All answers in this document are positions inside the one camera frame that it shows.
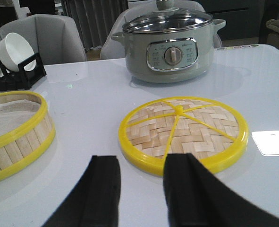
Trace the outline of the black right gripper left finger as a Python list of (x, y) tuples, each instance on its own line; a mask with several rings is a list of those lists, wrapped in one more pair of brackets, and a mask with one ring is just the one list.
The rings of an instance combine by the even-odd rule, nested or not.
[(117, 227), (120, 166), (116, 156), (92, 156), (73, 190), (44, 227)]

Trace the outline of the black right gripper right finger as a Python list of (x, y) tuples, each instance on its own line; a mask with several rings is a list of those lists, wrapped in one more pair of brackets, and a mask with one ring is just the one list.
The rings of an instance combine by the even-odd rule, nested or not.
[(169, 154), (163, 187), (171, 227), (279, 227), (279, 218), (229, 189), (192, 154)]

